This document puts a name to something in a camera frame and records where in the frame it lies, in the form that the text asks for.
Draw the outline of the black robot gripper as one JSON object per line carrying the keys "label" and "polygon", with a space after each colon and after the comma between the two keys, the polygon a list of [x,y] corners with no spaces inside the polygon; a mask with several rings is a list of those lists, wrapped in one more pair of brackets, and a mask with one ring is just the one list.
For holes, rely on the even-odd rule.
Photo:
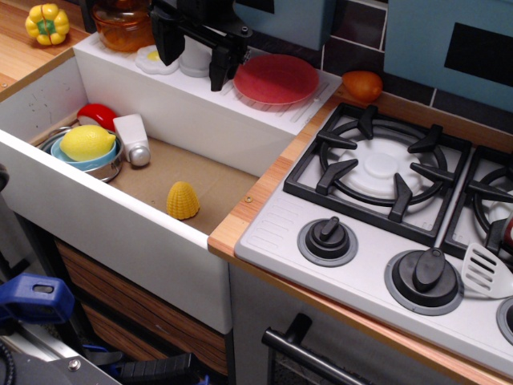
{"label": "black robot gripper", "polygon": [[248,58],[251,28],[234,1],[152,1],[151,29],[160,60],[170,66],[184,52],[185,36],[212,49],[211,91],[221,91]]}

